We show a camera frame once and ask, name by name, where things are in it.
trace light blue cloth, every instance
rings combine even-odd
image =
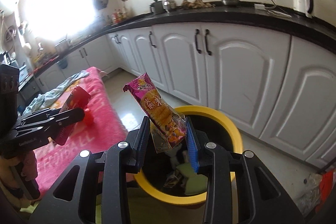
[[[82,70],[80,73],[69,77],[62,84],[58,85],[58,87],[56,87],[55,89],[50,90],[45,94],[39,94],[38,97],[35,98],[30,103],[30,105],[26,107],[22,115],[27,116],[40,109],[50,107],[70,85],[72,85],[78,79],[85,78],[88,75],[89,73],[87,71]]]

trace black countertop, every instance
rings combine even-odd
[[[313,42],[336,54],[336,27],[320,19],[310,19],[297,15],[293,10],[284,8],[289,17],[276,16],[266,10],[255,10],[254,7],[214,7],[193,10],[177,10],[159,15],[143,14],[125,20],[119,24],[105,26],[102,30],[87,37],[84,41],[71,48],[65,55],[59,56],[52,62],[40,68],[35,76],[38,77],[54,63],[88,42],[108,33],[126,29],[150,27],[156,24],[178,22],[217,22],[256,26],[288,33],[307,41]]]

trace yellow trash can rim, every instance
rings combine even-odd
[[[234,149],[233,152],[240,154],[243,153],[242,137],[237,127],[234,125],[234,123],[223,113],[205,106],[180,106],[176,107],[175,110],[177,112],[183,113],[184,115],[201,115],[218,122],[228,132],[232,140],[232,145]],[[186,206],[186,205],[199,204],[206,201],[207,197],[206,192],[198,195],[182,196],[182,197],[165,194],[149,183],[142,170],[140,170],[139,173],[135,174],[134,178],[136,182],[139,184],[139,186],[146,193],[162,202]],[[231,181],[233,181],[234,179],[235,179],[235,173],[231,172]]]

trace bright window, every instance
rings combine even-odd
[[[34,35],[53,41],[85,29],[95,18],[92,0],[29,0]]]

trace white cabinet door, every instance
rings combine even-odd
[[[144,71],[147,72],[157,88],[168,92],[167,81],[152,28],[133,29],[129,30],[128,33],[131,41],[134,42]]]
[[[307,160],[335,127],[336,57],[322,47],[293,37],[283,86],[261,140]],[[327,152],[333,142],[328,144],[322,150]],[[320,150],[310,161],[327,161],[323,157]]]
[[[65,81],[65,77],[57,64],[53,64],[49,69],[37,77],[41,90],[46,93]]]
[[[120,52],[123,51],[126,55],[126,70],[137,76],[143,74],[143,68],[140,65],[139,57],[134,46],[132,45],[133,43],[129,37],[128,31],[126,30],[118,32],[116,40],[119,43],[118,46],[120,47]]]
[[[290,35],[257,27],[202,24],[209,107],[259,137],[277,100]]]
[[[87,63],[84,55],[85,54],[83,49],[79,49],[69,53],[66,56],[68,66],[65,69],[62,69],[62,72],[66,79],[76,73],[81,72],[82,70],[86,70],[89,68],[89,64]]]
[[[110,39],[110,45],[111,45],[112,51],[114,51],[115,55],[117,55],[116,58],[118,62],[118,67],[128,71],[129,68],[127,65],[127,57],[126,57],[122,44],[117,38],[117,34],[109,33],[108,37]]]
[[[208,105],[207,77],[202,37],[195,33],[199,23],[180,23],[153,26],[157,49],[172,95],[193,105]]]
[[[332,161],[334,157],[336,157],[336,129],[306,161],[322,168]]]
[[[107,73],[118,68],[116,58],[104,35],[84,45],[82,49],[90,67],[96,67]]]

